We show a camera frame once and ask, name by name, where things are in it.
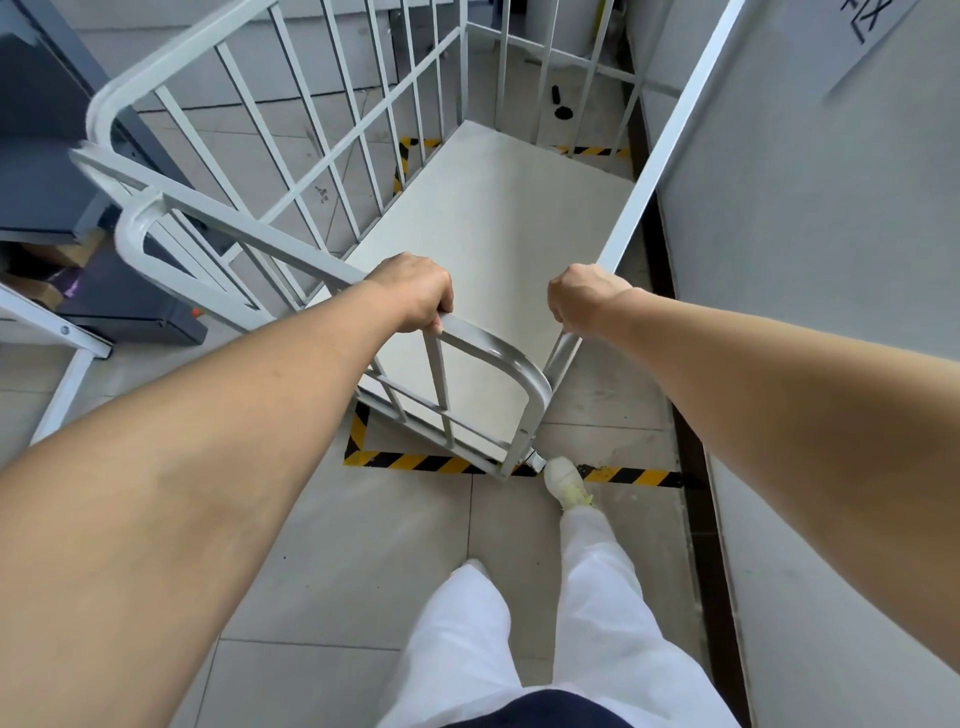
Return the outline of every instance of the forearm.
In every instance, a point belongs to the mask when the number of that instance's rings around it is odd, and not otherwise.
[[[960,667],[960,366],[638,291],[597,328],[707,449]]]
[[[0,475],[7,719],[165,724],[396,315],[361,283],[101,407]]]

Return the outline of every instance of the white wall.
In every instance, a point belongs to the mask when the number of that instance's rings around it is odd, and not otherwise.
[[[675,0],[652,81],[683,85],[722,6]],[[821,103],[780,7],[748,3],[661,185],[678,295],[960,359],[960,5],[921,0]],[[656,135],[674,102],[643,103]],[[960,724],[960,676],[711,466],[757,725]]]

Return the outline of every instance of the dark navy shirt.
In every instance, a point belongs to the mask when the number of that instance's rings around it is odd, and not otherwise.
[[[630,728],[616,713],[567,691],[528,692],[495,713],[446,728]]]

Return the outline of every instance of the leg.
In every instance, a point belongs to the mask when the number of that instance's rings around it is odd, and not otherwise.
[[[510,611],[480,569],[467,562],[426,603],[400,658],[396,702],[379,728],[408,728],[520,688],[507,645]]]
[[[547,477],[557,470],[548,471]],[[567,502],[575,490],[571,470],[579,479],[572,466],[564,468],[564,479],[570,481],[564,489],[550,487],[548,479],[551,493],[563,490]],[[560,521],[563,583],[554,681],[597,702],[623,703],[671,724],[735,726],[696,661],[663,638],[643,601],[634,565],[617,544],[607,518],[588,505],[586,490],[584,494],[569,508],[564,505]]]

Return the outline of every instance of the printed sign on wall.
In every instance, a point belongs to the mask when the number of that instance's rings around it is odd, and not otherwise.
[[[793,43],[804,85],[821,98],[883,40],[918,0],[787,0],[777,26]]]

